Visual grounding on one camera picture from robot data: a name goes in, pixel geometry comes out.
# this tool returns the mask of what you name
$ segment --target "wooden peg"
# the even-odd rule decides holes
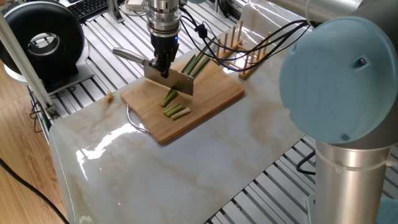
[[[260,61],[260,57],[261,57],[261,49],[257,51],[257,61]]]
[[[229,45],[230,48],[232,48],[232,47],[234,46],[235,29],[236,29],[236,26],[234,26],[234,27],[232,28],[231,44]]]
[[[248,66],[248,60],[249,60],[249,54],[246,56],[246,60],[244,61],[244,67],[243,69],[246,69],[246,67]]]
[[[251,58],[250,58],[250,66],[253,65],[253,62],[254,62],[254,54],[255,54],[255,53],[253,52],[253,54],[250,55],[250,57],[251,57]]]
[[[218,43],[217,44],[220,44],[221,43],[221,40],[220,40],[220,38],[217,38],[217,41],[218,41]],[[220,55],[220,46],[219,45],[217,45],[217,54],[216,54],[216,56],[218,57]]]
[[[263,51],[264,56],[267,55],[267,44],[268,44],[268,42],[269,42],[269,39],[267,39],[267,41],[266,41],[266,47],[264,47],[264,51]]]
[[[240,41],[240,40],[241,40],[242,26],[243,26],[243,20],[241,20],[241,25],[239,26],[239,32],[238,32],[238,41]]]
[[[226,41],[228,40],[228,33],[225,33],[225,39],[224,39],[224,46],[228,46]]]

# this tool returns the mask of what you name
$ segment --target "cut green onion piece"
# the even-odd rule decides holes
[[[173,88],[171,88],[171,89],[169,90],[169,92],[167,93],[166,97],[165,97],[163,100],[166,100],[167,97],[169,97],[169,95],[170,95],[173,91],[175,91],[175,90],[174,90]]]
[[[178,105],[176,108],[174,108],[171,111],[169,111],[168,113],[166,113],[166,116],[168,116],[168,117],[172,116],[173,114],[177,113],[182,108],[183,108],[182,105]]]
[[[199,72],[203,69],[204,66],[210,61],[209,57],[206,57],[198,66],[198,68],[192,73],[192,77],[195,78]]]
[[[173,90],[167,97],[166,99],[163,100],[161,106],[165,107],[168,105],[168,103],[170,103],[170,101],[172,101],[174,98],[176,98],[178,96],[178,91],[177,90]]]
[[[188,61],[188,63],[184,66],[184,68],[181,70],[181,73],[184,74],[184,72],[187,70],[187,68],[191,65],[192,62],[196,60],[197,56],[193,55],[191,59]]]
[[[178,107],[179,105],[181,105],[181,104],[177,103],[176,105],[174,105],[174,106],[170,107],[169,109],[165,110],[163,112],[163,114],[166,115],[168,112],[172,111],[174,108]]]
[[[183,116],[183,115],[185,115],[185,114],[187,114],[189,112],[191,112],[191,109],[190,108],[185,108],[184,110],[181,110],[180,112],[172,115],[171,118],[173,120],[176,120],[176,119],[180,118],[181,116]]]

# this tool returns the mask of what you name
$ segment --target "black cable on floor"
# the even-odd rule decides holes
[[[296,170],[299,171],[302,174],[308,174],[308,175],[315,175],[315,172],[312,171],[307,171],[307,170],[302,170],[301,166],[304,164],[304,162],[307,162],[310,160],[313,156],[315,156],[315,151],[312,151],[309,155],[307,155],[304,159],[302,159],[296,166]]]
[[[69,224],[68,220],[62,215],[61,211],[39,190],[30,185],[30,183],[26,182],[24,179],[18,176],[1,158],[0,158],[0,166],[3,167],[9,175],[11,175],[14,179],[16,179],[23,186],[27,187],[29,190],[33,191],[37,196],[39,196],[47,205],[50,206],[52,210],[61,218],[61,220],[65,224]]]

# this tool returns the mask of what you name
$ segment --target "knife handle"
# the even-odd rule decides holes
[[[124,48],[121,48],[121,47],[115,47],[112,50],[112,53],[117,55],[117,56],[119,56],[119,57],[122,57],[124,59],[140,63],[141,65],[144,64],[144,58],[142,58],[141,56],[138,56],[137,54],[133,53],[130,50],[127,50],[127,49],[124,49]]]

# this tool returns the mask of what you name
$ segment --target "wooden floor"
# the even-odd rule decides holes
[[[0,62],[0,157],[64,214],[57,176],[43,133],[34,132],[25,85],[12,81]],[[0,168],[0,224],[62,223],[41,199]]]

